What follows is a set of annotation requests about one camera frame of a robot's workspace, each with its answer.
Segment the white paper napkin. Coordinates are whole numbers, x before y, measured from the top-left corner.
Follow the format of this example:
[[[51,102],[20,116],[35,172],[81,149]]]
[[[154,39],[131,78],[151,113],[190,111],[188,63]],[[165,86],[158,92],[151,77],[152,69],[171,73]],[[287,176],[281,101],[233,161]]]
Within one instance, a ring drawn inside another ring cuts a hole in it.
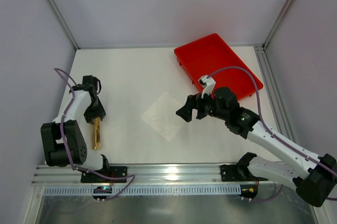
[[[183,119],[176,115],[176,111],[181,107],[182,104],[177,99],[168,93],[163,93],[140,116],[140,119],[164,139],[171,141],[186,124]]]

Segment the gold knife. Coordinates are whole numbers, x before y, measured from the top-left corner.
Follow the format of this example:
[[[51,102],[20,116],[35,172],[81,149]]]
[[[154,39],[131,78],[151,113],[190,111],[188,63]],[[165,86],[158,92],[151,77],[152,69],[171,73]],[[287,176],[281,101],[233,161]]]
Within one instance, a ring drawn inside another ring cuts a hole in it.
[[[92,121],[92,148],[93,150],[99,150],[101,147],[101,119],[95,118]]]

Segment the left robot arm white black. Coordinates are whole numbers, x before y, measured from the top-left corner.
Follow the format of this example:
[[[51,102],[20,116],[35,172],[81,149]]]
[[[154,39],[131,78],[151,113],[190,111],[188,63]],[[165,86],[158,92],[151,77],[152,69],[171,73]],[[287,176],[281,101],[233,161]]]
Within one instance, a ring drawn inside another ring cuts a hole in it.
[[[41,126],[45,161],[50,167],[66,167],[109,176],[111,169],[105,155],[94,150],[94,124],[106,111],[98,97],[101,82],[92,75],[83,76],[74,85],[67,104],[51,122]]]

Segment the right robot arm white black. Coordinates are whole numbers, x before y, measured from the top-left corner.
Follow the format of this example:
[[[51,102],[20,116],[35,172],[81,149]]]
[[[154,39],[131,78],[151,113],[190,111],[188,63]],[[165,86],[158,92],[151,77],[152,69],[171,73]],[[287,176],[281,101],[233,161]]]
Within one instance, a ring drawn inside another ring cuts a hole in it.
[[[247,153],[237,162],[243,176],[250,174],[285,185],[314,207],[321,207],[330,198],[336,186],[336,159],[306,150],[268,127],[261,116],[240,106],[229,88],[218,88],[213,95],[189,95],[176,115],[190,122],[193,110],[197,119],[210,116],[223,120],[230,132],[260,145],[280,160],[272,162]]]

